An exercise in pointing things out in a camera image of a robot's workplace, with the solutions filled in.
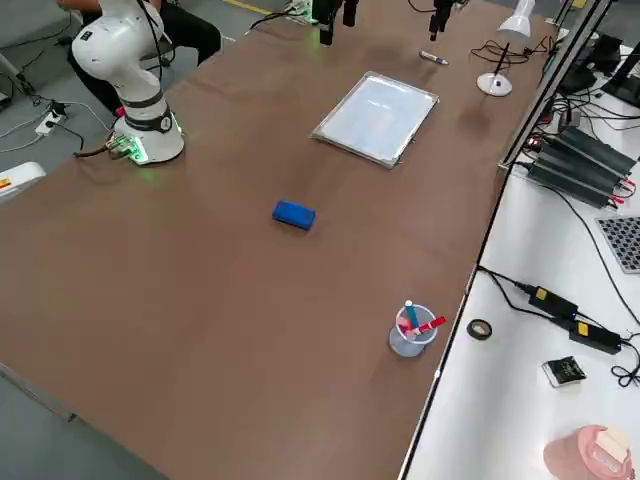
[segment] metal tray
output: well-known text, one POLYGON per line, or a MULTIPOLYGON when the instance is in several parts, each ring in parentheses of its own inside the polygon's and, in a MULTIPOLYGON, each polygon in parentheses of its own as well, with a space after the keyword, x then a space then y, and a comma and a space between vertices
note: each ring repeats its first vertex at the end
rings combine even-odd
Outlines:
POLYGON ((311 136, 392 168, 438 96, 367 72, 311 136))

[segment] gray floor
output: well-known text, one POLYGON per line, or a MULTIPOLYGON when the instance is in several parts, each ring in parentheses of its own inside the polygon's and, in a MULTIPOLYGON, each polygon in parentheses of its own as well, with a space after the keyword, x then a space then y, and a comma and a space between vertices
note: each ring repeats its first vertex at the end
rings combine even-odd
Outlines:
POLYGON ((2 480, 165 480, 82 421, 67 423, 0 378, 2 480))

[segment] red marker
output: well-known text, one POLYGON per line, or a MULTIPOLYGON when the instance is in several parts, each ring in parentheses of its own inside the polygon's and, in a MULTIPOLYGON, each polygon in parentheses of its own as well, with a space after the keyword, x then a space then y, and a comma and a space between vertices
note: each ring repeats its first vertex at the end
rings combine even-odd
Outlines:
POLYGON ((418 328, 415 328, 413 331, 416 334, 424 333, 428 330, 433 330, 434 328, 439 327, 440 325, 444 325, 447 323, 447 319, 444 317, 438 317, 435 320, 432 320, 429 323, 425 323, 424 325, 420 325, 418 328))

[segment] power strip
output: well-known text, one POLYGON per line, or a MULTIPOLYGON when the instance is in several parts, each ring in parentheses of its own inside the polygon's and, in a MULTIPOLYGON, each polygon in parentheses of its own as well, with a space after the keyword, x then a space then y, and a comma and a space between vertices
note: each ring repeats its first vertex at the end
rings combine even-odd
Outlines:
POLYGON ((51 130, 55 128, 55 125, 59 124, 65 118, 67 118, 65 115, 58 115, 55 112, 49 112, 45 117, 45 119, 36 128, 36 133, 43 137, 49 136, 49 134, 51 133, 51 130))

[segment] black tape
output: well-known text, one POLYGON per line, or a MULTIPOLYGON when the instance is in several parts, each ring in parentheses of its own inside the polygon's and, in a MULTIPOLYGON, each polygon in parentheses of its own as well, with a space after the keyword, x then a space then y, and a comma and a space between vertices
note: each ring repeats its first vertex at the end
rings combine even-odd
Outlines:
POLYGON ((493 333, 493 329, 489 322, 476 318, 467 325, 467 333, 476 340, 486 340, 493 333))

